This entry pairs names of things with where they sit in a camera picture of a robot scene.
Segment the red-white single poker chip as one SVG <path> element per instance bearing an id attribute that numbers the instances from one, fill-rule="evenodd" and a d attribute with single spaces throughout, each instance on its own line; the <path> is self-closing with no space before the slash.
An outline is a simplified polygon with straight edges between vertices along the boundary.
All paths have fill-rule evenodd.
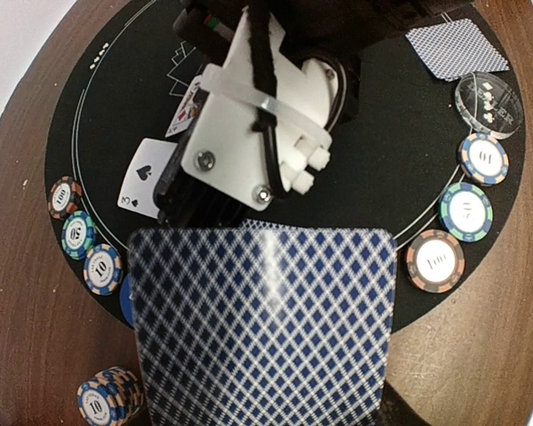
<path id="1" fill-rule="evenodd" d="M 64 220 L 75 213 L 81 201 L 83 189 L 70 176 L 61 177 L 51 188 L 48 197 L 48 211 L 52 218 Z"/>

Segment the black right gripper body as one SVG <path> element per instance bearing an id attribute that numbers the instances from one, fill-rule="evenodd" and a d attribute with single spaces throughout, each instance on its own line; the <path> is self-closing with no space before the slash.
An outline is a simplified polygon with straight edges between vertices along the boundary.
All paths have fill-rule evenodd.
<path id="1" fill-rule="evenodd" d="M 174 31 L 207 57 L 207 65 L 220 65 L 226 58 L 242 10 L 249 2 L 186 1 L 174 22 Z M 314 51 L 325 52 L 344 66 L 346 97 L 336 125 L 354 117 L 360 90 L 361 50 L 388 37 L 402 35 L 423 20 L 460 7 L 458 1 L 266 2 L 286 32 L 281 46 L 285 56 L 294 60 Z M 200 113 L 207 94 L 201 88 L 198 94 L 202 99 Z M 174 228 L 237 226 L 254 209 L 196 181 L 181 168 L 187 140 L 198 115 L 182 136 L 155 186 L 158 220 Z"/>

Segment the single blue-white poker chip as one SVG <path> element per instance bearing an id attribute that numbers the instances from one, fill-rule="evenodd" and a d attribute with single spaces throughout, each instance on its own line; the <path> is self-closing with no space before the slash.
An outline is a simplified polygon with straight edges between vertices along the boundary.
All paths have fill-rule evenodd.
<path id="1" fill-rule="evenodd" d="M 84 262 L 84 280 L 94 295 L 110 296 L 119 286 L 122 277 L 122 259 L 114 247 L 102 243 L 87 253 Z"/>

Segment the blue round blind button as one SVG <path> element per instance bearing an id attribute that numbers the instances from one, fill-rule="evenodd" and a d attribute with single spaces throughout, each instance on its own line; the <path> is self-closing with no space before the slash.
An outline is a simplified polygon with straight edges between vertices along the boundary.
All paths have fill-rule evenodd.
<path id="1" fill-rule="evenodd" d="M 126 321 L 126 323 L 134 328 L 134 318 L 132 312 L 132 299 L 131 299 L 131 276 L 126 274 L 121 283 L 120 293 L 119 293 L 119 302 L 121 313 Z"/>

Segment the green-white single poker chip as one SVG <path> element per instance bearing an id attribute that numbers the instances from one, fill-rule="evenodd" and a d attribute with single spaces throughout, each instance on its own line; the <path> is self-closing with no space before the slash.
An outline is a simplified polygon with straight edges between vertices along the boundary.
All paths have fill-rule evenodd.
<path id="1" fill-rule="evenodd" d="M 83 260 L 97 238 L 96 225 L 91 216 L 78 210 L 64 223 L 61 233 L 63 251 L 74 260 Z"/>

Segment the blue-backed playing card deck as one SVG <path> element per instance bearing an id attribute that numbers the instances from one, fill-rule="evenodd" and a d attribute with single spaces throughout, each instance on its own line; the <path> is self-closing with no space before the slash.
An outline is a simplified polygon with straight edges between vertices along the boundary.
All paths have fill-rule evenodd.
<path id="1" fill-rule="evenodd" d="M 155 425 L 372 425 L 396 245 L 382 229 L 144 228 L 129 240 Z"/>

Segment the dealt playing card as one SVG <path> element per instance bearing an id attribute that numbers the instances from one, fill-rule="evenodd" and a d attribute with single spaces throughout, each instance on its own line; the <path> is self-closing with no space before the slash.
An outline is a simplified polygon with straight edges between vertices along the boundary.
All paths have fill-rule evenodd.
<path id="1" fill-rule="evenodd" d="M 240 227 L 246 230 L 284 230 L 289 229 L 287 225 L 246 218 L 240 223 Z"/>
<path id="2" fill-rule="evenodd" d="M 472 72 L 510 69 L 508 60 L 470 19 L 414 28 L 405 37 L 433 76 L 446 82 Z"/>

